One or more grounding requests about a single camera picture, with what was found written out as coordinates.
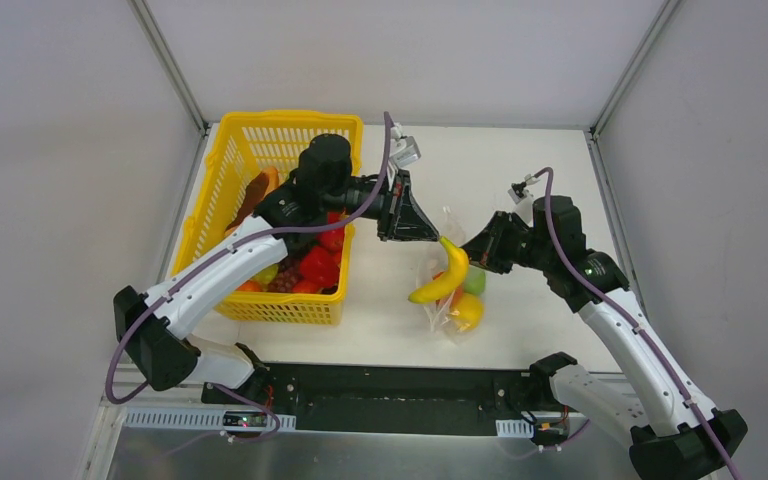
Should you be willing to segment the green apple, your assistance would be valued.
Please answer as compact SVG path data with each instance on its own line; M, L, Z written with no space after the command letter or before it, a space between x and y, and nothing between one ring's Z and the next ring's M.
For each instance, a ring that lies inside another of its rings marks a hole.
M466 294L481 297L487 284L486 271L475 266L471 266L465 277L462 288Z

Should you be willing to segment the yellow banana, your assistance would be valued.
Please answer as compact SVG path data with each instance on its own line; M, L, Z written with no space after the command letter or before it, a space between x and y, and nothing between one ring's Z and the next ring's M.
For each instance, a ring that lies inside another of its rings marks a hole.
M466 279L470 265L467 253L447 237L442 236L439 243L447 255L447 268L430 282L417 287L408 296L411 303L427 304L443 299Z

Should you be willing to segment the yellow lemon fruit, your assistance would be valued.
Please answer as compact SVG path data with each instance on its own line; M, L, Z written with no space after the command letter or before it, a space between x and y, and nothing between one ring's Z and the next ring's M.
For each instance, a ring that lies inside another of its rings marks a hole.
M477 328L484 316L484 303L480 297L463 293L456 297L449 309L449 316L457 332L469 332Z

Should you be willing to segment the light red grapes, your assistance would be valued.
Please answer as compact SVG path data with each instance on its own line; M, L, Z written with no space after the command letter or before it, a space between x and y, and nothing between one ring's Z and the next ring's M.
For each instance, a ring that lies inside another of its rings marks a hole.
M299 271L299 260L284 259L278 264L276 275L267 285L271 293L291 293L303 276Z

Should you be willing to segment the orange pumpkin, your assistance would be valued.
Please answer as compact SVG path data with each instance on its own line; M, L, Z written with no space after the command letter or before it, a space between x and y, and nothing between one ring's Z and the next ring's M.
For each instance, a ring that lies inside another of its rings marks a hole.
M450 279L450 275L447 271L439 271L435 273L432 276L432 279L436 281L439 277L443 276L445 280L442 282L442 285L445 287L452 287L452 290L447 293L446 296L440 297L439 299L436 299L434 302L434 305L438 309L442 309L444 305L451 306L454 304L464 293L463 290L463 282L459 282L457 284L454 283L453 279Z

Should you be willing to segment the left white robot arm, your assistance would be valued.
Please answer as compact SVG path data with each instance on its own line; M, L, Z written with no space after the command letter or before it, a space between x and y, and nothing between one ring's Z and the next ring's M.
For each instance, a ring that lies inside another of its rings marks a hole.
M357 177L346 138L314 137L287 180L208 253L145 293L127 286L115 295L118 353L128 354L155 391L193 380L225 386L241 404L257 402L265 378L249 350L197 337L195 327L245 281L311 246L331 212L376 221L383 241L438 240L406 169L420 156L414 138L392 127L379 174Z

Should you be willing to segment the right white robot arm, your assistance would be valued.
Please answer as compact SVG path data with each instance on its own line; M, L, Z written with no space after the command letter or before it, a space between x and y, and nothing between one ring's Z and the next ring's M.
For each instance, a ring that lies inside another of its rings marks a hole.
M507 274L514 266L541 272L607 348L635 396L627 398L559 352L530 367L529 400L543 410L559 403L583 414L628 453L642 479L702 479L732 460L748 426L722 410L686 374L652 329L616 262L588 247L580 210L567 196L532 205L533 219L496 212L463 245L471 263Z

